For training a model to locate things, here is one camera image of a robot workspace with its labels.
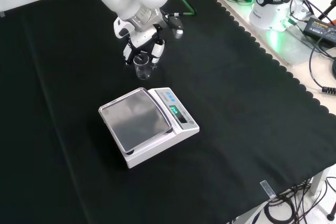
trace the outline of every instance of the green light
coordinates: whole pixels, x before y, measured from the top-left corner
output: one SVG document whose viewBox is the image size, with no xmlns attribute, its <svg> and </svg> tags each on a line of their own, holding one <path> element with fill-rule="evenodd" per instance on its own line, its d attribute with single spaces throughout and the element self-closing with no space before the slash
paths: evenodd
<svg viewBox="0 0 336 224">
<path fill-rule="evenodd" d="M 277 31 L 270 30 L 268 32 L 268 42 L 272 46 L 272 48 L 279 52 L 280 50 L 280 41 L 279 41 L 279 33 Z"/>
<path fill-rule="evenodd" d="M 171 107 L 171 110 L 174 112 L 174 114 L 178 114 L 178 111 L 176 110 L 176 107 Z"/>
</svg>

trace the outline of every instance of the glass cup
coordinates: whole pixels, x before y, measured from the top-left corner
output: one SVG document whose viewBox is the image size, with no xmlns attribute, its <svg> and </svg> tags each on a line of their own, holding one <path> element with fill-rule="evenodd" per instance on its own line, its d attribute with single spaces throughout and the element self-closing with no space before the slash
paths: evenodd
<svg viewBox="0 0 336 224">
<path fill-rule="evenodd" d="M 147 54 L 138 54 L 134 57 L 135 73 L 140 80 L 146 80 L 151 76 L 149 57 Z"/>
</svg>

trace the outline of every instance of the white table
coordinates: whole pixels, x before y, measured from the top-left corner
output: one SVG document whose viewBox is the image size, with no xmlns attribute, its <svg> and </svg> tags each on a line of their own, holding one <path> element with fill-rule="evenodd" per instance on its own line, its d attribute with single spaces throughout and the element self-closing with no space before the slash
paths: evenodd
<svg viewBox="0 0 336 224">
<path fill-rule="evenodd" d="M 227 4 L 223 0 L 217 0 L 217 1 L 221 3 L 222 6 L 224 7 L 227 6 Z M 280 65 L 284 66 L 281 63 L 281 61 L 277 57 L 274 56 L 274 54 L 272 53 L 272 49 L 268 48 L 267 44 L 264 44 L 258 39 L 258 36 L 256 35 L 255 31 L 247 28 L 239 16 L 235 16 L 233 13 L 231 13 L 231 15 L 234 16 L 235 20 L 238 21 L 239 24 L 243 26 L 246 31 L 251 33 L 252 36 L 256 38 L 256 42 L 258 42 L 260 46 L 264 48 L 268 54 L 271 54 L 274 59 L 279 61 Z M 333 49 L 333 51 L 329 53 L 336 57 L 336 49 Z M 289 66 L 285 66 L 285 67 L 287 68 L 287 71 L 293 74 L 294 78 L 297 78 L 300 81 L 300 83 L 303 84 L 307 88 L 307 91 L 313 94 L 315 99 L 318 99 L 320 101 L 321 105 L 327 107 L 330 113 L 333 113 L 336 115 L 336 96 L 322 93 L 321 88 L 315 84 L 315 82 L 310 76 L 308 62 L 305 62 L 293 68 Z M 313 71 L 314 77 L 323 86 L 336 87 L 336 80 L 334 79 L 332 75 L 331 67 L 332 67 L 332 61 L 326 57 L 320 56 L 312 60 L 312 71 Z M 316 192 L 321 189 L 321 184 L 325 180 L 328 172 L 329 172 L 329 168 L 320 172 L 314 177 L 312 181 L 311 189 L 310 189 L 310 192 L 313 195 L 315 195 Z M 235 224 L 249 224 L 254 219 L 254 216 L 257 215 L 266 204 L 267 202 L 264 202 L 263 204 L 253 208 L 249 212 L 241 215 L 236 220 Z"/>
</svg>

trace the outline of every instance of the power adapter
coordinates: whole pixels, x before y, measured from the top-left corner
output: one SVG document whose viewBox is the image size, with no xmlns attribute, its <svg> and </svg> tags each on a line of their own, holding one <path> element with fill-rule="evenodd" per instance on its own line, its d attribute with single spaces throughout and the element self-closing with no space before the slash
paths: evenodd
<svg viewBox="0 0 336 224">
<path fill-rule="evenodd" d="M 303 30 L 303 34 L 313 39 L 319 40 L 324 34 L 327 34 L 322 39 L 322 42 L 325 42 L 329 45 L 336 45 L 336 27 L 328 23 L 322 22 L 316 18 L 310 18 L 308 23 Z"/>
</svg>

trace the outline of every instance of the green led digits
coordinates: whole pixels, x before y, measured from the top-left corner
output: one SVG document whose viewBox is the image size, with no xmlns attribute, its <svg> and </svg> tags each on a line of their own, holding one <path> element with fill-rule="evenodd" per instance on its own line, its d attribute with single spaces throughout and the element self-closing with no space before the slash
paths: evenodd
<svg viewBox="0 0 336 224">
<path fill-rule="evenodd" d="M 171 107 L 171 109 L 174 112 L 174 114 L 178 114 L 178 111 L 177 111 L 176 107 Z"/>
</svg>

